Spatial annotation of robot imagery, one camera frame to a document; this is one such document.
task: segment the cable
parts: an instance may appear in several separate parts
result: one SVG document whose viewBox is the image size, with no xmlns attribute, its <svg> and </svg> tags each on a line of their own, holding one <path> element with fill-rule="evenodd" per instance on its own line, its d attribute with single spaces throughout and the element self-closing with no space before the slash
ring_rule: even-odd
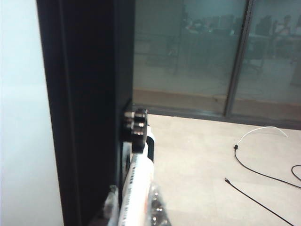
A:
<svg viewBox="0 0 301 226">
<path fill-rule="evenodd" d="M 297 179 L 298 180 L 300 180 L 301 181 L 301 178 L 300 177 L 298 177 L 294 172 L 293 172 L 293 168 L 295 168 L 295 167 L 301 167 L 301 165 L 294 165 L 292 168 L 291 168 L 291 172 L 292 172 L 292 174 L 295 176 L 295 177 L 297 177 Z"/>
<path fill-rule="evenodd" d="M 244 135 L 241 137 L 241 139 L 236 143 L 236 145 L 238 145 L 238 144 L 243 140 L 243 138 L 244 138 L 245 136 L 247 136 L 248 134 L 250 134 L 250 133 L 252 133 L 252 132 L 254 132 L 254 131 L 257 131 L 257 130 L 260 130 L 260 129 L 266 129 L 266 128 L 274 128 L 274 129 L 277 129 L 277 130 L 279 130 L 280 132 L 282 132 L 282 133 L 286 136 L 286 138 L 288 138 L 288 135 L 287 135 L 286 133 L 284 133 L 284 132 L 283 132 L 281 129 L 279 129 L 278 127 L 275 127 L 275 126 L 264 126 L 264 127 L 260 127 L 260 128 L 257 128 L 257 129 L 253 129 L 253 130 L 247 132 L 246 134 L 244 134 Z"/>
<path fill-rule="evenodd" d="M 274 129 L 277 129 L 277 130 L 279 130 L 281 133 L 283 133 L 286 137 L 288 137 L 287 134 L 285 134 L 281 129 L 279 129 L 279 128 L 275 127 L 275 126 L 265 126 L 265 127 L 260 127 L 260 128 L 257 128 L 257 129 L 253 129 L 253 130 L 247 132 L 246 134 L 244 134 L 244 135 L 241 137 L 241 139 L 240 139 L 240 140 L 236 143 L 236 145 L 234 146 L 234 156 L 235 156 L 236 160 L 240 163 L 240 165 L 242 165 L 243 167 L 245 167 L 246 169 L 248 169 L 248 170 L 250 170 L 250 171 L 252 171 L 252 172 L 254 172 L 254 173 L 257 173 L 257 174 L 262 175 L 262 176 L 264 176 L 264 177 L 267 177 L 267 178 L 270 178 L 270 179 L 273 179 L 273 180 L 277 180 L 277 181 L 280 181 L 280 182 L 283 182 L 283 183 L 285 183 L 285 184 L 288 184 L 288 185 L 291 185 L 291 186 L 294 186 L 294 187 L 296 187 L 296 188 L 300 188 L 300 189 L 301 189 L 301 186 L 294 185 L 294 184 L 292 184 L 292 183 L 289 183 L 289 182 L 287 182 L 287 181 L 285 181 L 285 180 L 281 180 L 281 179 L 279 179 L 279 178 L 271 177 L 271 176 L 269 176 L 269 175 L 266 175 L 266 174 L 257 172 L 257 171 L 255 171 L 255 170 L 253 170 L 253 169 L 247 167 L 247 166 L 244 165 L 244 164 L 238 159 L 238 157 L 236 156 L 236 150 L 238 149 L 238 144 L 243 140 L 243 138 L 244 138 L 245 136 L 247 136 L 248 134 L 250 134 L 250 133 L 252 133 L 252 132 L 254 132 L 254 131 L 257 131 L 257 130 L 260 130 L 260 129 L 266 129 L 266 128 L 274 128 Z M 294 175 L 295 177 L 297 177 L 299 180 L 301 180 L 301 179 L 293 172 L 293 168 L 294 168 L 294 167 L 298 167 L 298 166 L 299 166 L 299 165 L 294 165 L 294 166 L 291 168 L 291 172 L 293 173 L 293 175 Z"/>
<path fill-rule="evenodd" d="M 268 207 L 262 205 L 260 202 L 256 201 L 255 199 L 251 198 L 249 195 L 247 195 L 246 193 L 240 191 L 237 187 L 235 187 L 233 184 L 231 184 L 231 182 L 225 178 L 225 181 L 231 185 L 233 188 L 235 188 L 236 190 L 238 190 L 241 194 L 245 195 L 246 197 L 248 197 L 249 199 L 251 199 L 252 201 L 254 201 L 255 203 L 257 203 L 258 205 L 262 206 L 263 208 L 265 208 L 266 210 L 270 211 L 272 214 L 276 215 L 277 217 L 279 217 L 280 219 L 282 219 L 283 221 L 285 221 L 286 223 L 288 223 L 291 226 L 294 226 L 292 223 L 290 223 L 289 221 L 285 220 L 282 216 L 278 215 L 277 213 L 275 213 L 274 211 L 270 210 Z"/>
<path fill-rule="evenodd" d="M 264 176 L 264 177 L 271 178 L 271 179 L 273 179 L 273 180 L 277 180 L 277 181 L 286 183 L 286 184 L 291 185 L 291 186 L 294 186 L 294 187 L 296 187 L 296 188 L 301 188 L 301 187 L 298 186 L 298 185 L 294 185 L 294 184 L 289 183 L 289 182 L 287 182 L 287 181 L 285 181 L 285 180 L 281 180 L 281 179 L 278 179 L 278 178 L 271 177 L 271 176 L 269 176 L 269 175 L 265 175 L 265 174 L 263 174 L 263 173 L 257 172 L 257 171 L 255 171 L 255 170 L 253 170 L 253 169 L 251 169 L 251 168 L 245 166 L 245 165 L 238 159 L 238 157 L 236 156 L 236 150 L 237 150 L 237 149 L 238 149 L 238 145 L 235 145 L 235 146 L 234 146 L 234 156 L 235 156 L 236 160 L 240 163 L 240 165 L 242 165 L 242 166 L 245 167 L 246 169 L 248 169 L 248 170 L 250 170 L 250 171 L 252 171 L 252 172 L 254 172 L 254 173 L 257 173 L 257 174 L 259 174 L 259 175 L 262 175 L 262 176 Z M 299 166 L 299 165 L 295 165 L 295 166 L 293 166 L 293 167 L 291 168 L 291 171 L 292 171 L 293 174 L 294 174 L 293 168 L 296 167 L 296 166 Z"/>
<path fill-rule="evenodd" d="M 247 166 L 244 165 L 244 164 L 238 159 L 238 157 L 236 156 L 236 150 L 238 149 L 238 144 L 244 139 L 244 137 L 246 137 L 248 134 L 250 134 L 250 133 L 252 133 L 252 132 L 254 132 L 254 131 L 257 131 L 257 130 L 260 130 L 260 129 L 265 129 L 265 128 L 274 128 L 274 129 L 277 129 L 277 130 L 279 130 L 281 133 L 283 133 L 286 137 L 288 137 L 287 134 L 285 134 L 281 129 L 279 129 L 279 128 L 275 127 L 275 126 L 266 126 L 266 127 L 260 127 L 260 128 L 257 128 L 257 129 L 253 129 L 253 130 L 247 132 L 246 134 L 244 134 L 244 135 L 241 137 L 241 139 L 240 139 L 240 140 L 236 143 L 236 145 L 234 146 L 234 156 L 235 156 L 236 160 L 240 163 L 240 165 L 242 165 L 242 166 L 243 166 L 244 168 L 246 168 L 247 170 L 250 170 L 250 171 L 252 171 L 252 172 L 254 172 L 254 173 L 257 173 L 257 174 L 259 174 L 259 175 L 262 175 L 262 176 L 264 176 L 264 177 L 267 177 L 267 178 L 270 178 L 270 179 L 273 179 L 273 180 L 277 180 L 277 181 L 280 181 L 280 182 L 283 182 L 283 183 L 285 183 L 285 184 L 288 184 L 288 185 L 291 185 L 291 186 L 294 186 L 294 187 L 296 187 L 296 188 L 300 188 L 300 189 L 301 189 L 301 186 L 294 185 L 294 184 L 292 184 L 292 183 L 289 183 L 289 182 L 287 182 L 287 181 L 285 181 L 285 180 L 281 180 L 281 179 L 279 179 L 279 178 L 274 178 L 274 177 L 271 177 L 271 176 L 269 176 L 269 175 L 265 175 L 265 174 L 263 174 L 263 173 L 257 172 L 257 171 L 255 171 L 255 170 L 253 170 L 253 169 L 247 167 Z M 294 173 L 294 171 L 293 171 L 293 169 L 294 169 L 295 167 L 301 167 L 301 165 L 294 165 L 294 166 L 292 166 L 292 168 L 291 168 L 292 174 L 293 174 L 298 180 L 301 181 L 301 178 L 298 177 L 298 176 Z M 288 222 L 287 220 L 285 220 L 283 217 L 281 217 L 280 215 L 278 215 L 278 214 L 275 213 L 274 211 L 272 211 L 272 210 L 270 210 L 269 208 L 265 207 L 264 205 L 262 205 L 261 203 L 259 203 L 259 202 L 256 201 L 255 199 L 251 198 L 250 196 L 248 196 L 248 195 L 245 194 L 244 192 L 240 191 L 240 190 L 239 190 L 238 188 L 236 188 L 233 184 L 231 184 L 231 182 L 230 182 L 227 178 L 225 178 L 225 181 L 226 181 L 229 185 L 231 185 L 233 188 L 235 188 L 236 190 L 238 190 L 240 193 L 242 193 L 243 195 L 245 195 L 246 197 L 248 197 L 249 199 L 251 199 L 252 201 L 254 201 L 254 202 L 256 202 L 257 204 L 261 205 L 263 208 L 265 208 L 265 209 L 268 210 L 269 212 L 273 213 L 274 215 L 276 215 L 277 217 L 279 217 L 280 219 L 282 219 L 283 221 L 285 221 L 285 222 L 288 223 L 289 225 L 294 226 L 293 224 L 291 224 L 290 222 Z"/>
</svg>

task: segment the black knob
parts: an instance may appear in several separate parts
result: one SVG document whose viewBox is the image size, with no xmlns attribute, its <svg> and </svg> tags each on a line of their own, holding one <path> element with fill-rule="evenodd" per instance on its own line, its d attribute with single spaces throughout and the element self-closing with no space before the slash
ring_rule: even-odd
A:
<svg viewBox="0 0 301 226">
<path fill-rule="evenodd" d="M 132 152 L 142 153 L 147 138 L 146 109 L 136 112 L 125 112 L 123 137 L 125 141 L 132 142 Z"/>
</svg>

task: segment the black cable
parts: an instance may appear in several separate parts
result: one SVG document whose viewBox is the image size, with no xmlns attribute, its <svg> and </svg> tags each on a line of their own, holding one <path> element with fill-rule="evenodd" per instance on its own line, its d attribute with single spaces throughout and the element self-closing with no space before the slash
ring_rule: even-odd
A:
<svg viewBox="0 0 301 226">
<path fill-rule="evenodd" d="M 294 172 L 293 172 L 293 168 L 295 168 L 295 167 L 301 167 L 301 165 L 294 165 L 292 168 L 291 168 L 291 172 L 292 172 L 292 174 L 295 176 L 295 177 L 297 177 L 297 179 L 298 180 L 300 180 L 301 181 L 301 178 L 300 177 L 298 177 Z"/>
<path fill-rule="evenodd" d="M 264 176 L 264 177 L 271 178 L 271 179 L 273 179 L 273 180 L 277 180 L 277 181 L 280 181 L 280 182 L 283 182 L 283 183 L 286 183 L 286 184 L 288 184 L 288 185 L 291 185 L 291 186 L 294 186 L 294 187 L 296 187 L 296 188 L 300 188 L 300 189 L 301 189 L 301 186 L 294 185 L 294 184 L 289 183 L 289 182 L 287 182 L 287 181 L 285 181 L 285 180 L 281 180 L 281 179 L 278 179 L 278 178 L 274 178 L 274 177 L 265 175 L 265 174 L 263 174 L 263 173 L 257 172 L 257 171 L 255 171 L 255 170 L 253 170 L 253 169 L 251 169 L 251 168 L 245 166 L 245 165 L 238 159 L 238 157 L 236 156 L 236 150 L 237 150 L 237 149 L 238 149 L 238 145 L 235 145 L 235 146 L 234 146 L 234 156 L 235 156 L 236 160 L 240 163 L 240 165 L 242 165 L 242 166 L 245 167 L 246 169 L 248 169 L 248 170 L 250 170 L 250 171 L 252 171 L 252 172 L 254 172 L 254 173 L 257 173 L 257 174 L 259 174 L 259 175 L 262 175 L 262 176 Z M 293 175 L 294 175 L 295 177 L 297 177 L 299 180 L 301 180 L 301 179 L 293 172 L 293 168 L 294 168 L 294 167 L 299 167 L 299 166 L 301 166 L 301 165 L 295 165 L 295 166 L 293 166 L 293 167 L 291 168 L 291 172 L 293 173 Z"/>
<path fill-rule="evenodd" d="M 264 205 L 262 205 L 260 202 L 256 201 L 255 199 L 251 198 L 249 195 L 247 195 L 246 193 L 240 191 L 237 187 L 235 187 L 233 184 L 231 184 L 231 182 L 225 178 L 225 181 L 231 185 L 233 188 L 235 188 L 236 190 L 238 190 L 241 194 L 245 195 L 246 197 L 248 197 L 249 199 L 251 199 L 252 201 L 256 202 L 258 205 L 261 205 L 263 208 L 265 208 L 266 210 L 270 211 L 272 214 L 276 215 L 277 217 L 279 217 L 280 219 L 282 219 L 283 221 L 285 221 L 286 223 L 288 223 L 291 226 L 294 226 L 292 223 L 288 222 L 287 220 L 285 220 L 282 216 L 278 215 L 277 213 L 275 213 L 274 211 L 270 210 L 269 208 L 265 207 Z"/>
</svg>

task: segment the white cable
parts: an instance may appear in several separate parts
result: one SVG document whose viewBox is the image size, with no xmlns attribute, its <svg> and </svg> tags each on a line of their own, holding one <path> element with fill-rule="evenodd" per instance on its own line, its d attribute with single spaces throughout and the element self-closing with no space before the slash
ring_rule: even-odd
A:
<svg viewBox="0 0 301 226">
<path fill-rule="evenodd" d="M 248 134 L 250 134 L 250 133 L 252 133 L 252 132 L 254 132 L 254 131 L 260 130 L 260 129 L 265 129 L 265 128 L 274 128 L 274 129 L 278 129 L 278 130 L 279 130 L 280 132 L 282 132 L 286 137 L 288 137 L 288 135 L 285 134 L 285 133 L 284 133 L 281 129 L 279 129 L 278 127 L 275 127 L 275 126 L 264 126 L 264 127 L 260 127 L 260 128 L 257 128 L 257 129 L 253 129 L 253 130 L 247 132 L 246 134 L 244 134 L 244 135 L 241 137 L 241 139 L 236 143 L 236 145 L 238 145 L 238 144 L 243 140 L 243 138 L 244 138 L 245 136 L 247 136 Z"/>
</svg>

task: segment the transparent plastic wrap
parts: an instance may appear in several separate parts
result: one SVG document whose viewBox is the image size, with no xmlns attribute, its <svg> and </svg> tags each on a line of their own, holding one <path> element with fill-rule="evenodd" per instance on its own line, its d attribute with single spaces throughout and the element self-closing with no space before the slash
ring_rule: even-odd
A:
<svg viewBox="0 0 301 226">
<path fill-rule="evenodd" d="M 150 186 L 145 226 L 171 226 L 159 187 L 154 182 Z"/>
</svg>

